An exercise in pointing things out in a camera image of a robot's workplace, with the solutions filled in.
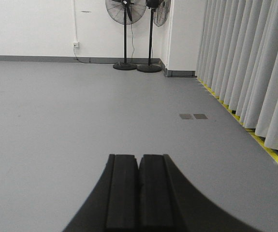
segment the baseboard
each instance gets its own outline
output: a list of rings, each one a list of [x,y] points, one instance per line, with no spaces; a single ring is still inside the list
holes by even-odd
[[[196,71],[168,70],[162,60],[160,60],[160,65],[166,77],[196,77]]]
[[[124,58],[106,57],[79,57],[83,63],[90,64],[115,64],[123,62]],[[79,63],[75,57],[49,57],[49,56],[0,56],[0,61],[26,61],[26,62],[65,62]],[[147,64],[148,58],[129,58],[128,62],[135,64]],[[195,71],[168,70],[161,59],[153,58],[152,63],[160,64],[166,77],[196,77]]]
[[[106,58],[106,57],[79,57],[79,60],[84,63],[91,64],[115,64],[123,62],[124,58]],[[49,56],[0,56],[0,61],[27,61],[27,62],[67,62],[79,63],[75,57],[49,57]],[[147,64],[147,58],[129,58],[128,62],[135,64]],[[153,58],[153,63],[159,63],[159,58]]]

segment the power socket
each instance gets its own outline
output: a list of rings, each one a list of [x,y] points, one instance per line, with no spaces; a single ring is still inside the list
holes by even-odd
[[[80,42],[73,42],[73,47],[80,48]]]

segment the standing fan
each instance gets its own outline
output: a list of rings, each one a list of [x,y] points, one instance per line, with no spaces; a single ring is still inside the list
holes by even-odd
[[[127,24],[138,21],[146,9],[146,0],[106,0],[106,9],[116,22],[124,25],[124,62],[113,65],[118,70],[134,70],[135,64],[127,62]]]
[[[161,27],[168,18],[170,12],[171,0],[164,0],[160,3],[154,14],[154,24]]]
[[[151,9],[150,13],[150,32],[149,32],[149,51],[148,51],[148,64],[138,66],[138,71],[144,73],[156,73],[161,71],[161,67],[158,65],[152,65],[151,52],[152,52],[152,38],[153,38],[153,18],[157,8],[162,4],[164,0],[146,0],[146,6]]]

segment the yellow floor line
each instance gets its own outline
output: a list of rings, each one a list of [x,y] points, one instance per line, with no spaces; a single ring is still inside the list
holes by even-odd
[[[201,82],[201,84],[220,102],[220,104],[237,120],[238,123],[240,123],[241,125],[243,125],[243,123],[240,122],[240,117],[233,114],[232,113],[232,110],[229,109],[229,106],[228,105],[225,105],[223,101],[220,101],[219,100],[219,97],[216,96],[215,92],[213,92],[213,90],[211,88],[209,88],[206,84],[203,83],[203,81],[198,78],[198,80]],[[259,143],[259,145],[274,159],[274,161],[278,164],[278,154],[268,148],[268,147],[265,147],[264,146],[264,141],[257,135],[255,135],[255,132],[254,130],[252,129],[246,129],[244,128],[256,141],[257,143]]]

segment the round black base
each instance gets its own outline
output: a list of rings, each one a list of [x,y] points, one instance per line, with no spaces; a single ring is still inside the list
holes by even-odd
[[[118,70],[134,70],[137,68],[136,64],[131,64],[131,63],[116,63],[113,65],[113,68],[118,69]]]
[[[138,71],[144,72],[144,73],[157,73],[161,71],[161,67],[157,65],[139,65]]]

